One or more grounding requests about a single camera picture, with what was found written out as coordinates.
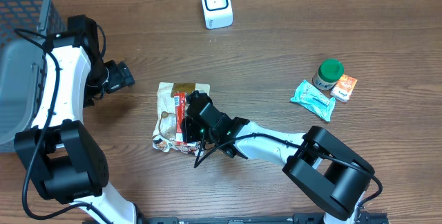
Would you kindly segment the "orange snack packet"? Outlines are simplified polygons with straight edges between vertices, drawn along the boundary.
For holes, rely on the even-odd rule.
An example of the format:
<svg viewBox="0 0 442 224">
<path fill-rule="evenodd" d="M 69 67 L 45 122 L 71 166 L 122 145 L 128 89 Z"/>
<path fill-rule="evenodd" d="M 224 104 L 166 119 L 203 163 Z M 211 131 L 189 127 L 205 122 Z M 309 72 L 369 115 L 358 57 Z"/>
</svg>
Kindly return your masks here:
<svg viewBox="0 0 442 224">
<path fill-rule="evenodd" d="M 334 85 L 330 95 L 341 102 L 348 102 L 356 86 L 357 79 L 343 74 Z"/>
</svg>

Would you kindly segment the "green lid jar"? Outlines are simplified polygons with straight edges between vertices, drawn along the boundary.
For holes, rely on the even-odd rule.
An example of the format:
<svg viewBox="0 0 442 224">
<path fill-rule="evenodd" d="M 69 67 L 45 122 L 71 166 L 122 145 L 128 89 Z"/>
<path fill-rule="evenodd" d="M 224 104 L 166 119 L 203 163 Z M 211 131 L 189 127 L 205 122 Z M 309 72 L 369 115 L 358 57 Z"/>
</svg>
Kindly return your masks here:
<svg viewBox="0 0 442 224">
<path fill-rule="evenodd" d="M 337 59 L 326 59 L 312 77 L 313 85 L 322 91 L 331 90 L 344 74 L 345 68 Z"/>
</svg>

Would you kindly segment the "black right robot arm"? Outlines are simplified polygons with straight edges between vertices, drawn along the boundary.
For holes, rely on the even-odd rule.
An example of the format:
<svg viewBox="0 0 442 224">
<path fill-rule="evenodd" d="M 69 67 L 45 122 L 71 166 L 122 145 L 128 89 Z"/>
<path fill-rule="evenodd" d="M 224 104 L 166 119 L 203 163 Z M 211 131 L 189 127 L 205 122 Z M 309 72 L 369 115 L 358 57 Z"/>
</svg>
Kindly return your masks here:
<svg viewBox="0 0 442 224">
<path fill-rule="evenodd" d="M 375 171 L 328 130 L 312 126 L 306 133 L 283 133 L 262 128 L 248 119 L 230 118 L 199 91 L 185 102 L 184 137 L 200 142 L 196 167 L 216 151 L 272 162 L 325 211 L 324 223 L 358 222 Z"/>
</svg>

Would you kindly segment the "red white snack bar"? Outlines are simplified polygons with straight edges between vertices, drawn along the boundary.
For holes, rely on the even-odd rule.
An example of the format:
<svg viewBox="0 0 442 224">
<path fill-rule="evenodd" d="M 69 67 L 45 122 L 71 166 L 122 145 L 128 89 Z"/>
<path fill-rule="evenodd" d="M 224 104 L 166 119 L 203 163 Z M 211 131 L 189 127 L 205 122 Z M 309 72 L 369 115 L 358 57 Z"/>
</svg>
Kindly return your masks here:
<svg viewBox="0 0 442 224">
<path fill-rule="evenodd" d="M 176 134 L 175 141 L 179 145 L 183 145 L 185 143 L 185 108 L 186 108 L 186 93 L 185 92 L 177 92 L 173 95 L 174 104 L 175 104 L 175 116 L 176 116 Z"/>
</svg>

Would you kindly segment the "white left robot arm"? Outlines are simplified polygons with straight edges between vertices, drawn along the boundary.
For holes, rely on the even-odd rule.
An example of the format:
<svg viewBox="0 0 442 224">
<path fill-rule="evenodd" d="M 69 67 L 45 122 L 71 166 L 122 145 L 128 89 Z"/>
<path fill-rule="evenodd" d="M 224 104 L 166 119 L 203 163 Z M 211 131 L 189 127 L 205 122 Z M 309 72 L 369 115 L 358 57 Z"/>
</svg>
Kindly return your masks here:
<svg viewBox="0 0 442 224">
<path fill-rule="evenodd" d="M 106 156 L 83 123 L 83 110 L 135 83 L 124 62 L 104 61 L 106 37 L 86 15 L 68 18 L 65 32 L 15 33 L 42 51 L 45 81 L 31 128 L 16 134 L 26 169 L 24 212 L 48 220 L 80 208 L 96 223 L 144 223 L 136 204 L 111 185 Z"/>
</svg>

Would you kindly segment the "teal snack packet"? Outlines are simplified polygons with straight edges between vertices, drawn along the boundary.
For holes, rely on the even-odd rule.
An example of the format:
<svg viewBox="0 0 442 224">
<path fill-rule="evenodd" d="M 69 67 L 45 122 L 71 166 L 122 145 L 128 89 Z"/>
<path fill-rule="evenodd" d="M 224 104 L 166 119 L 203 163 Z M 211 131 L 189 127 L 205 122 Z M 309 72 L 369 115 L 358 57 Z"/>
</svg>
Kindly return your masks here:
<svg viewBox="0 0 442 224">
<path fill-rule="evenodd" d="M 300 83 L 290 101 L 303 106 L 326 122 L 331 121 L 336 106 L 334 97 L 328 98 L 307 80 Z"/>
</svg>

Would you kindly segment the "brown snack bag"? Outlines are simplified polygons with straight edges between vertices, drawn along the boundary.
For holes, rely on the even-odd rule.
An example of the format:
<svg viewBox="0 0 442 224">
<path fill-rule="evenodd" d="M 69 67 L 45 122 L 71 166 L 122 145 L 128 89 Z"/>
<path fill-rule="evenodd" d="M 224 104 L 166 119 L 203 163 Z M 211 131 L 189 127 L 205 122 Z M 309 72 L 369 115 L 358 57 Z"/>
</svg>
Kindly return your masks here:
<svg viewBox="0 0 442 224">
<path fill-rule="evenodd" d="M 173 95 L 177 92 L 185 92 L 186 96 L 194 91 L 210 94 L 210 85 L 201 83 L 172 83 L 160 82 L 157 90 L 157 123 L 155 125 L 152 143 L 153 148 L 169 152 L 170 150 L 196 156 L 200 148 L 200 142 L 184 143 L 179 145 L 175 141 L 176 116 Z"/>
</svg>

